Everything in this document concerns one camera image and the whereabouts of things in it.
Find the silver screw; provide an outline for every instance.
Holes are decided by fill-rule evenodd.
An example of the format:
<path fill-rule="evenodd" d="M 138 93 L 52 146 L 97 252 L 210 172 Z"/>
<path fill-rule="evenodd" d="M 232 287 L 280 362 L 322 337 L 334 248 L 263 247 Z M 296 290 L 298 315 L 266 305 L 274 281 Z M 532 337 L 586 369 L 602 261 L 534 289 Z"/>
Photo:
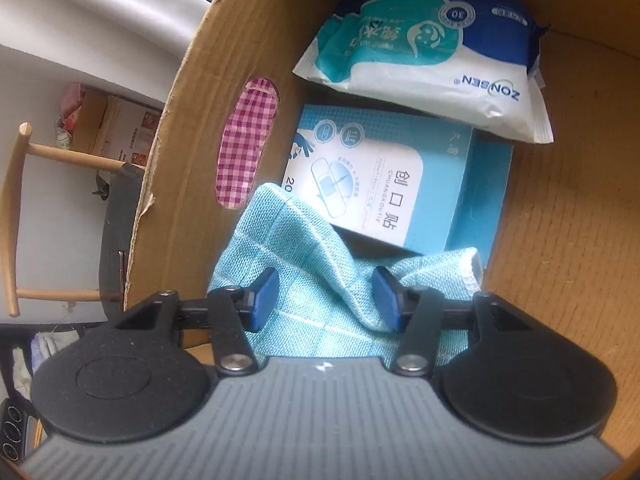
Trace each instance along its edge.
<path fill-rule="evenodd" d="M 220 366 L 232 372 L 246 370 L 252 363 L 252 359 L 244 354 L 225 355 L 220 359 Z"/>
<path fill-rule="evenodd" d="M 427 364 L 429 364 L 427 359 L 416 354 L 401 355 L 396 362 L 402 370 L 406 370 L 407 372 L 419 372 L 420 370 L 424 370 Z"/>

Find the sealed package edge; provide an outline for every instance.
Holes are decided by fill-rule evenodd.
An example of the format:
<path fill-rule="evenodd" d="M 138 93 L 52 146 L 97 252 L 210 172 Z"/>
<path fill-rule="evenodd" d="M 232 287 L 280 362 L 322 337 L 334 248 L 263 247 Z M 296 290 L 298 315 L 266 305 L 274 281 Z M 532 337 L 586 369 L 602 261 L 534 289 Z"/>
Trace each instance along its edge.
<path fill-rule="evenodd" d="M 544 30 L 503 0 L 338 5 L 294 73 L 513 140 L 553 142 L 536 73 Z"/>

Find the bandage box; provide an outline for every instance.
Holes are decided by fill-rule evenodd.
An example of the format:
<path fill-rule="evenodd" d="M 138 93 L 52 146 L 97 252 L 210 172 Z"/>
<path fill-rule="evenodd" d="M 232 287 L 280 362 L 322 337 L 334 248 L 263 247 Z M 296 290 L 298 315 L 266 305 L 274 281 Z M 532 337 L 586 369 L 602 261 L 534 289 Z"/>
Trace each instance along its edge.
<path fill-rule="evenodd" d="M 509 144 L 466 124 L 307 105 L 282 187 L 335 226 L 420 254 L 475 246 L 487 258 L 510 161 Z"/>

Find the band-aid illustration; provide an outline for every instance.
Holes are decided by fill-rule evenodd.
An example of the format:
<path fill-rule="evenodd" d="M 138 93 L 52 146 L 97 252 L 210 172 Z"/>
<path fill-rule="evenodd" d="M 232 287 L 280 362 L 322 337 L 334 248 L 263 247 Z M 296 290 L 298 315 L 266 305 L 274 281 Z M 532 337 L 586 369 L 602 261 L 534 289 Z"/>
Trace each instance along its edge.
<path fill-rule="evenodd" d="M 338 218 L 347 211 L 337 180 L 331 172 L 329 163 L 325 158 L 319 158 L 311 165 L 311 174 L 316 181 L 320 198 L 324 202 L 327 212 L 331 218 Z"/>

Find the light blue cloth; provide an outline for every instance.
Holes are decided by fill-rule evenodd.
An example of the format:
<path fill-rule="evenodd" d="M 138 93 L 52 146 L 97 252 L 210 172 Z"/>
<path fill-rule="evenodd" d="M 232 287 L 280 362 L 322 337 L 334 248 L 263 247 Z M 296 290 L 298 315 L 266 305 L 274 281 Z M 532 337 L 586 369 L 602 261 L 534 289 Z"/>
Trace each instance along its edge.
<path fill-rule="evenodd" d="M 432 286 L 451 299 L 468 300 L 480 290 L 475 249 L 400 261 L 354 259 L 319 213 L 275 184 L 255 191 L 210 288 L 247 286 L 265 267 L 278 269 L 278 303 L 265 328 L 247 334 L 257 356 L 380 356 L 388 362 L 401 335 L 388 332 L 373 301 L 371 273 L 378 265 L 405 286 Z M 439 362 L 466 346 L 465 331 L 445 332 Z"/>

